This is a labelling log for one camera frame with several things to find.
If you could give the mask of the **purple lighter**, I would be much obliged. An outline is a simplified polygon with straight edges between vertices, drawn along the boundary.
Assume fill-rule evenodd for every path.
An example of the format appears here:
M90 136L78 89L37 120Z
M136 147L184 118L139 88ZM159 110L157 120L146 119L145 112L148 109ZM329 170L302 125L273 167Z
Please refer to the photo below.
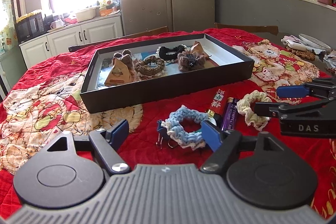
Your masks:
M236 125L236 119L238 116L238 110L236 108L238 99L229 97L227 100L227 107L224 113L221 130L234 130Z

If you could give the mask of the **blue and white scrunchie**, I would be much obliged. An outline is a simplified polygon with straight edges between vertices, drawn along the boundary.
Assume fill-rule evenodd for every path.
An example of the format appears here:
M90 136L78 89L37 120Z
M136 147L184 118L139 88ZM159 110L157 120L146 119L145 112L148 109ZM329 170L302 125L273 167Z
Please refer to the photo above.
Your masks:
M199 128L195 131L189 131L185 129L185 125L186 122L191 122L201 126L205 121L209 121L207 113L189 109L185 105L182 105L177 110L171 112L166 119L162 120L161 126L166 130L167 136L181 148L196 150L206 146L202 130Z

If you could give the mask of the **red lighter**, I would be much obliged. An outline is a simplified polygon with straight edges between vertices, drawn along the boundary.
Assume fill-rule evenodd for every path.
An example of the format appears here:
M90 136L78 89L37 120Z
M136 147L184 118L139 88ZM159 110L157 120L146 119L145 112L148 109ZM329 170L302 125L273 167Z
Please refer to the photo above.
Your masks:
M210 119L213 119L217 126L221 125L224 110L226 107L227 97L226 92L222 89L218 89L215 93L213 100L210 104L207 114Z

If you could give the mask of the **blue binder clip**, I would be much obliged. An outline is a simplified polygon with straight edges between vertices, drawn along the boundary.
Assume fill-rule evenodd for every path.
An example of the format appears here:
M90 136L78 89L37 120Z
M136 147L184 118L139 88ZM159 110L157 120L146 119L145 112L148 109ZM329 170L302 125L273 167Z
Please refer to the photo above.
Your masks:
M167 141L168 147L170 147L171 149L175 148L175 146L170 144L171 138L167 134L167 129L162 126L162 120L157 121L157 133L158 133L158 139L157 142L155 143L156 146L159 146L160 149L162 149L162 143L165 140Z

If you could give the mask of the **brown braided scrunchie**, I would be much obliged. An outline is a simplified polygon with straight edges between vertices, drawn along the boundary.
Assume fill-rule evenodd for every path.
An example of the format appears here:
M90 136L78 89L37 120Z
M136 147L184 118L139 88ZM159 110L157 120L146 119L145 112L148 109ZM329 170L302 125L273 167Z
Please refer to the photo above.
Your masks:
M164 76L165 61L154 55L134 61L134 70L140 80L155 79Z

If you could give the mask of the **brown triangular paper packet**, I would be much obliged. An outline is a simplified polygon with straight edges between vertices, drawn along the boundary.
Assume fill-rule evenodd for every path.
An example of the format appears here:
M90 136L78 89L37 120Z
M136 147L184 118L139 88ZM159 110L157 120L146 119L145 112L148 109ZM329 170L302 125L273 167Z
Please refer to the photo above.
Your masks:
M197 53L198 55L204 56L206 59L209 59L210 56L205 52L200 42L195 41L193 46L190 48L191 53Z

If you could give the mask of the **white plate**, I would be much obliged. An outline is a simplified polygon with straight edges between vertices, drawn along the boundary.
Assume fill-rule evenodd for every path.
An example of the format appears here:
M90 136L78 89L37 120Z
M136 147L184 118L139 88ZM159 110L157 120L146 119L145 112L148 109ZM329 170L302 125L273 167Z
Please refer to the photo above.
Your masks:
M299 39L307 46L318 48L326 52L331 51L331 47L329 45L309 35L299 34Z

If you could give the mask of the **red printed blanket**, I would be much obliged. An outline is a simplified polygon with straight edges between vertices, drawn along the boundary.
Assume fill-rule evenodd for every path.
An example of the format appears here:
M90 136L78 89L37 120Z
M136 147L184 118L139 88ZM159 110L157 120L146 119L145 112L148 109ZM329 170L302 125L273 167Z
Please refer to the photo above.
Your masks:
M241 30L210 28L206 33L250 56L255 64L249 80L221 86L225 95L243 98L255 90L275 97L281 85L298 85L324 76L314 64L260 36ZM173 141L159 143L157 122L182 105L206 111L216 88L144 105L90 114L80 98L80 88L95 46L62 53L34 65L14 85L1 103L1 216L8 218L21 206L13 188L16 170L48 143L59 130L81 135L110 127L121 119L129 122L130 134L120 148L129 165L201 165L208 148L191 150Z

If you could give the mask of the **wooden chair back right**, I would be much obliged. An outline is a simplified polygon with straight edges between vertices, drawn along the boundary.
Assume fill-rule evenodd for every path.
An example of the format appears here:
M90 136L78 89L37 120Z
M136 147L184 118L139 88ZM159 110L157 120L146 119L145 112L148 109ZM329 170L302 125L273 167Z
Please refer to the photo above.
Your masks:
M239 25L228 25L221 23L214 23L215 28L232 28L237 30L243 30L250 33L269 33L274 36L278 35L278 26L239 26Z

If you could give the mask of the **wooden chair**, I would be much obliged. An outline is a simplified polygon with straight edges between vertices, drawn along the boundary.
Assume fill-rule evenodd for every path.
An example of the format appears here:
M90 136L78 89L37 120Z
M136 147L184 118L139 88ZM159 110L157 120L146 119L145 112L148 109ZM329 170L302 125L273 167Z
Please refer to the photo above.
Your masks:
M154 36L154 35L159 35L165 32L168 32L168 26L164 26L164 27L160 27L160 28L156 28L153 30L149 30L149 31L145 31L145 32L139 32L136 34L131 34L131 35L126 35L126 36L122 36L119 38L113 38L110 40L104 40L104 41L100 41L100 42L94 42L94 43L88 43L88 44L83 44L83 45L78 45L78 46L70 46L68 47L68 52L76 52L78 50L81 50L83 48L89 47L89 46L97 46L106 42L113 42L116 40L120 40L120 39L134 39L134 38L139 38L142 36Z
M221 23L214 23L215 28L232 28L237 30L243 30L250 33L269 33L274 36L278 35L278 26L239 26L239 25L228 25Z

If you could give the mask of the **brown fuzzy bear hair clip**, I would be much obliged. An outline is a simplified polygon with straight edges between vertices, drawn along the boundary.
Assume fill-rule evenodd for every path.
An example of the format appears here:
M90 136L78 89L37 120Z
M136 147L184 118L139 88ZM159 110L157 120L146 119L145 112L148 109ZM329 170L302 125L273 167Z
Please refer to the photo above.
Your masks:
M129 70L133 69L133 60L131 58L131 51L129 49L123 50L122 53L114 53L113 58L120 60L123 64L127 66Z

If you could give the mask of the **mauve flower hair clip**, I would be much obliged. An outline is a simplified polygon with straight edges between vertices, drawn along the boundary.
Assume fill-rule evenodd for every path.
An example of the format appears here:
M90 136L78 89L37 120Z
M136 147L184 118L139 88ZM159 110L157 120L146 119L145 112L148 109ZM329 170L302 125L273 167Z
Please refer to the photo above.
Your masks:
M206 58L197 52L184 51L178 53L177 60L180 72L190 72L205 68Z

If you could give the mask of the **white kitchen cabinet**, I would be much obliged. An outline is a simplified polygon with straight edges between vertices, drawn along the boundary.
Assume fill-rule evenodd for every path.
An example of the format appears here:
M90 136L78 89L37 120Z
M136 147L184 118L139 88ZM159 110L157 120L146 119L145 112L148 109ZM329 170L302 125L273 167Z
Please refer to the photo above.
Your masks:
M30 68L46 59L68 52L70 46L81 46L123 36L120 12L62 27L20 44Z

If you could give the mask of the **white tub on counter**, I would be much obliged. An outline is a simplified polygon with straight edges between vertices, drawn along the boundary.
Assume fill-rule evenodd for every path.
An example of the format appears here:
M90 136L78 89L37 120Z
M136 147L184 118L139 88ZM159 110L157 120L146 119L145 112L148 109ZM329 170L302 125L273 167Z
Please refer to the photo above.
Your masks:
M89 7L76 13L77 22L91 20L96 17L96 7Z

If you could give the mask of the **black microwave oven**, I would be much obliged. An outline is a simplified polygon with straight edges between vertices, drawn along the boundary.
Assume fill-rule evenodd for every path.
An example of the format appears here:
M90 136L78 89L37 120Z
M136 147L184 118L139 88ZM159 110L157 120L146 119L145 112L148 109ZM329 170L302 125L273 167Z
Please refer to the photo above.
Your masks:
M45 28L45 15L41 12L30 15L15 23L15 30L19 44L43 35L47 32Z

